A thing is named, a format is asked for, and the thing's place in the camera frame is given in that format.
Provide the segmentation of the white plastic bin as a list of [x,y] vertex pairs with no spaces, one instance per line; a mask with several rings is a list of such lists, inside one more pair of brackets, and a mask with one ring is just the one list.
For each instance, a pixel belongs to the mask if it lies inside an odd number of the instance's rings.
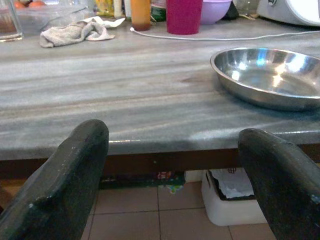
[[255,199],[223,200],[209,170],[202,174],[201,194],[208,219],[217,226],[265,224],[267,222]]

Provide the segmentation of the white kitchen appliance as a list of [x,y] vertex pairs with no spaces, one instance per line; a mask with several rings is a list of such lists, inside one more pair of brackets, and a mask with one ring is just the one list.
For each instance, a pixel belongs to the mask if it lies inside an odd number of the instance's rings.
[[259,0],[257,14],[282,23],[320,27],[320,0]]

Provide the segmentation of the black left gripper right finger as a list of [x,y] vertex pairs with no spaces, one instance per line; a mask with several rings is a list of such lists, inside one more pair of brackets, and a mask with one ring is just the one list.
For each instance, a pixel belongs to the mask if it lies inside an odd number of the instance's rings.
[[320,167],[297,145],[247,128],[239,161],[277,240],[320,240]]

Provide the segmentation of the stainless steel plate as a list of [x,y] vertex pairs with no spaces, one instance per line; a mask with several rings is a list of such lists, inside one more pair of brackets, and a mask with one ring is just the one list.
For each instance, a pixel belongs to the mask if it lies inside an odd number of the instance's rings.
[[210,65],[229,94],[250,104],[293,112],[320,109],[320,57],[237,47],[216,52]]

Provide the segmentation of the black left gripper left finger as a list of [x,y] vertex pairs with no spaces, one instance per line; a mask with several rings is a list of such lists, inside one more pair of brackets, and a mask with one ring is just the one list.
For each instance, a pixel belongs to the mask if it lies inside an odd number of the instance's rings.
[[79,124],[0,214],[0,240],[81,240],[108,148],[103,121]]

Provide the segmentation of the crumpled grey cloth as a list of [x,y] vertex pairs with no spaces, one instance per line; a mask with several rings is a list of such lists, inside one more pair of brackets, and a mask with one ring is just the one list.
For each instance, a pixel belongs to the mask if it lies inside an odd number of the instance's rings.
[[112,40],[115,35],[108,33],[105,26],[97,22],[79,21],[67,26],[53,26],[40,34],[42,48],[63,47],[87,41]]

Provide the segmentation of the yellow packet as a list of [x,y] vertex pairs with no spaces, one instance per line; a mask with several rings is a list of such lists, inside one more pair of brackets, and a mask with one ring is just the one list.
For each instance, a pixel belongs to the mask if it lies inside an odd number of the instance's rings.
[[97,14],[99,16],[114,16],[114,0],[95,0],[95,4],[97,7]]

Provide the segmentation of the green bottle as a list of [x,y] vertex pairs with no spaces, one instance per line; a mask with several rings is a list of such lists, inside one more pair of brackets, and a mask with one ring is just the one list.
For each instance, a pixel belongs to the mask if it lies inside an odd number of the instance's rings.
[[151,16],[156,22],[166,21],[166,0],[151,0]]

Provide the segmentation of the clear glass bowl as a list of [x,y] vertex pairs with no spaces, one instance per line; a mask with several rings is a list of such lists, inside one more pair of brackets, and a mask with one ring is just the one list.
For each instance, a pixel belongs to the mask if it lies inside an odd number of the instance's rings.
[[44,6],[16,10],[24,33],[37,34],[51,27],[64,27],[94,15],[93,0],[39,0]]

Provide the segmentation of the magenta plastic cup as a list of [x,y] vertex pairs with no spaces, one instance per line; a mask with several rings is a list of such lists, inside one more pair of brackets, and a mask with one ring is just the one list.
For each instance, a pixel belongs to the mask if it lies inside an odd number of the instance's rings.
[[166,0],[166,29],[170,34],[199,32],[203,0]]

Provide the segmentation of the orange sauce bottle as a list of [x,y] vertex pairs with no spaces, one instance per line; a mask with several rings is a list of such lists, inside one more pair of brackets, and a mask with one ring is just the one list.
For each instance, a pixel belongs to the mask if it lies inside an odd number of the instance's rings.
[[151,0],[130,0],[131,23],[137,31],[151,28]]

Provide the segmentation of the clear glass container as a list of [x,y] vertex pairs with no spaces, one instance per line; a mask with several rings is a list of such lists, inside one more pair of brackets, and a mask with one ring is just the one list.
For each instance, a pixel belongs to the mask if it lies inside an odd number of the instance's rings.
[[23,37],[12,0],[0,0],[0,42],[22,40]]

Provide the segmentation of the purple plastic bowl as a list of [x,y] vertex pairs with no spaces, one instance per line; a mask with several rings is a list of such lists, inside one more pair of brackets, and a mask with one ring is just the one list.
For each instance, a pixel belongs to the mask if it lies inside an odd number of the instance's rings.
[[215,24],[228,12],[232,0],[203,0],[200,23],[202,25]]

